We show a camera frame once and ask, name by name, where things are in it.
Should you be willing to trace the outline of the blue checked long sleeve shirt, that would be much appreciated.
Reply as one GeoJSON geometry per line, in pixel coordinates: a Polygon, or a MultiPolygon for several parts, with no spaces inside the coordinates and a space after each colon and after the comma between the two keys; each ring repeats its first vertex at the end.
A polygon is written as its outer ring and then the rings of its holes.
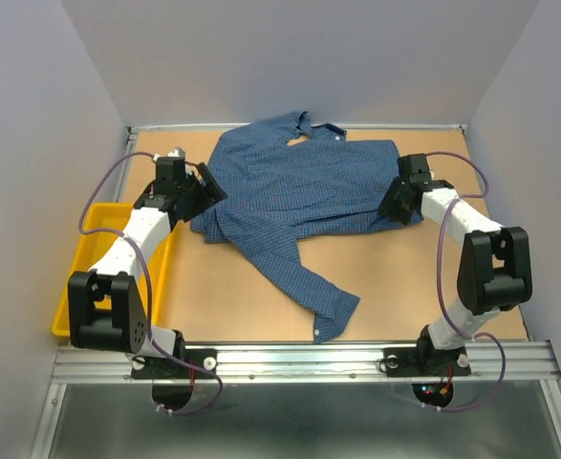
{"type": "Polygon", "coordinates": [[[313,312],[313,339],[346,329],[359,297],[306,268],[298,242],[317,235],[400,230],[378,211],[398,177],[391,140],[349,141],[308,112],[222,134],[207,167],[226,198],[190,224],[207,244],[233,245],[276,288],[313,312]]]}

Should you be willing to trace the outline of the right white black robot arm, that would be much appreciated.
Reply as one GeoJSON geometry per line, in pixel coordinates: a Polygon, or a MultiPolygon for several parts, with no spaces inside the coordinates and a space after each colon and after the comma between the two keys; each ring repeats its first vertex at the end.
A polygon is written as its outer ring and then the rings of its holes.
{"type": "Polygon", "coordinates": [[[532,296],[527,232],[489,219],[470,205],[472,195],[434,178],[429,157],[422,153],[399,158],[399,175],[378,211],[403,225],[414,216],[439,224],[438,254],[443,253],[445,237],[460,246],[457,297],[441,306],[441,317],[422,329],[414,346],[385,355],[379,367],[392,378],[435,377],[447,369],[469,374],[465,345],[488,321],[532,296]]]}

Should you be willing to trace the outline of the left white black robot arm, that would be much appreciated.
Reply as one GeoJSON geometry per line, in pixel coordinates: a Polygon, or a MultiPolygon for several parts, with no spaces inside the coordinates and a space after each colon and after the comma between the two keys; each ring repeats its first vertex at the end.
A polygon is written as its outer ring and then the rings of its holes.
{"type": "Polygon", "coordinates": [[[206,164],[187,160],[176,147],[149,154],[155,177],[130,211],[123,229],[78,228],[83,236],[111,234],[115,241],[86,271],[67,283],[70,342],[81,349],[152,357],[167,377],[180,375],[186,362],[181,332],[154,325],[153,283],[148,263],[181,222],[187,223],[225,200],[206,164]]]}

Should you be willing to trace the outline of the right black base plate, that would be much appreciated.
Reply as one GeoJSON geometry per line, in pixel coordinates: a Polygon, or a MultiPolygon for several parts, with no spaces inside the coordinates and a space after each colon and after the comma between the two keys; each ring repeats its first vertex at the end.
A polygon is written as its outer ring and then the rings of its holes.
{"type": "Polygon", "coordinates": [[[378,369],[389,378],[437,378],[449,374],[454,377],[470,376],[470,365],[468,362],[459,364],[460,356],[466,356],[464,347],[433,350],[428,355],[415,346],[386,348],[378,362],[378,369]]]}

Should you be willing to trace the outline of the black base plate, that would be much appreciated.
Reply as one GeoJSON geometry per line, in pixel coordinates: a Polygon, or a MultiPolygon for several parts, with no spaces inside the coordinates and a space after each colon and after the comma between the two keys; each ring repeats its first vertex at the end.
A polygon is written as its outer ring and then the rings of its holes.
{"type": "Polygon", "coordinates": [[[460,356],[466,356],[464,347],[433,350],[428,355],[415,346],[386,348],[378,362],[378,369],[389,378],[437,378],[449,374],[454,377],[470,376],[470,365],[468,362],[459,364],[460,356]]]}
{"type": "MultiPolygon", "coordinates": [[[[213,348],[190,349],[185,351],[185,361],[191,365],[203,367],[205,360],[217,360],[217,351],[213,348]]],[[[171,360],[158,357],[135,356],[132,359],[131,378],[136,381],[152,380],[211,380],[201,371],[185,368],[171,360]]]]}

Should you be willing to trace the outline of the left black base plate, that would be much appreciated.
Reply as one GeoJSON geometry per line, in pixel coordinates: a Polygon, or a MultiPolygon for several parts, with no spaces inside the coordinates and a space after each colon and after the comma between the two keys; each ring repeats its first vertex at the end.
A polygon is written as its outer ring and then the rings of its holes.
{"type": "MultiPolygon", "coordinates": [[[[213,348],[190,349],[185,351],[185,361],[191,365],[203,367],[205,360],[217,360],[217,351],[213,348]]],[[[201,371],[185,368],[171,360],[158,357],[135,356],[132,359],[131,378],[136,381],[152,380],[211,380],[201,371]]]]}

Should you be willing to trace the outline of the aluminium mounting rail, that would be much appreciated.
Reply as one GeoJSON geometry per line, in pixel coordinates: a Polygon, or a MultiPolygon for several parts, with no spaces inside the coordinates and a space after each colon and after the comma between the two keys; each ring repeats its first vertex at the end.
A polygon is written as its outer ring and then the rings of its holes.
{"type": "MultiPolygon", "coordinates": [[[[340,342],[322,345],[209,344],[217,351],[212,367],[228,385],[250,383],[398,383],[378,369],[386,348],[401,347],[400,341],[340,342]]],[[[470,376],[442,375],[427,378],[437,382],[473,380],[559,381],[561,370],[548,342],[489,340],[470,342],[459,364],[469,363],[470,376]]],[[[132,360],[120,353],[62,347],[57,351],[52,383],[160,383],[188,384],[190,380],[136,381],[131,378],[132,360]]]]}

